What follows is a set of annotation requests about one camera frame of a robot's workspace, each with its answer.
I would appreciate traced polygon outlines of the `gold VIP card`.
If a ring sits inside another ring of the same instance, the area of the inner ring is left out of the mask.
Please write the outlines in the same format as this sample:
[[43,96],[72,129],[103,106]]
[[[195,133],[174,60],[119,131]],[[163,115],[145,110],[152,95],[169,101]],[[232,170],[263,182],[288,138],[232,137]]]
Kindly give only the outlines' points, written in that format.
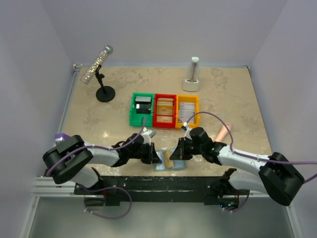
[[170,160],[171,150],[165,150],[163,151],[162,154],[163,154],[163,162],[164,162],[165,169],[168,170],[174,167],[174,162]]
[[172,123],[173,122],[173,117],[157,116],[157,122]]

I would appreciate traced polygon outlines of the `teal leather card holder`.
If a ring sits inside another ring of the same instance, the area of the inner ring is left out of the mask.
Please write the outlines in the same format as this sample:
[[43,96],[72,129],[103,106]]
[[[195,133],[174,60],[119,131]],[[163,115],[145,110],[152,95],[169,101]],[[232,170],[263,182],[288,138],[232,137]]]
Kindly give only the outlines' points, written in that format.
[[168,155],[171,155],[175,149],[168,149],[168,150],[160,150],[157,151],[157,155],[161,160],[161,163],[153,164],[154,172],[161,172],[161,171],[178,171],[186,169],[186,163],[183,160],[172,160],[168,165],[165,162],[164,153],[168,151]]

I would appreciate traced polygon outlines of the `black VIP card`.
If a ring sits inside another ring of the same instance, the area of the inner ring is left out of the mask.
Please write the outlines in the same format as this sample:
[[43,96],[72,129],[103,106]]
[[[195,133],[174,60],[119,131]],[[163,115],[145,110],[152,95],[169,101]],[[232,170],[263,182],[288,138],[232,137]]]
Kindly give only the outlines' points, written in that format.
[[137,114],[150,114],[151,113],[151,104],[136,104],[136,113]]

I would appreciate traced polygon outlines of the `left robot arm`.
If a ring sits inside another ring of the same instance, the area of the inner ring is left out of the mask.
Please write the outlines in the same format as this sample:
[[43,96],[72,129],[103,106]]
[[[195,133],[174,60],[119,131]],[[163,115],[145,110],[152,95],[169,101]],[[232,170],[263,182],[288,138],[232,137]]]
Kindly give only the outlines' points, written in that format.
[[138,159],[143,164],[157,164],[161,160],[148,134],[132,134],[125,141],[110,147],[96,146],[74,135],[56,145],[43,155],[48,177],[56,184],[72,181],[83,185],[91,194],[98,194],[103,182],[97,170],[87,168],[87,164],[102,164],[120,167],[130,159]]

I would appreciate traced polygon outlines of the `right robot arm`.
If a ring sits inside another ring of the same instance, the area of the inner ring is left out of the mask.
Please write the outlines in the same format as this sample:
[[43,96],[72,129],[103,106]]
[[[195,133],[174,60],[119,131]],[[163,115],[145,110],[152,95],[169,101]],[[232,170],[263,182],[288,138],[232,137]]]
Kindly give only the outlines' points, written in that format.
[[256,155],[234,150],[225,143],[212,141],[201,127],[186,129],[169,158],[190,160],[194,155],[201,155],[209,163],[230,167],[210,185],[219,197],[237,190],[253,190],[289,206],[305,183],[304,177],[282,154]]

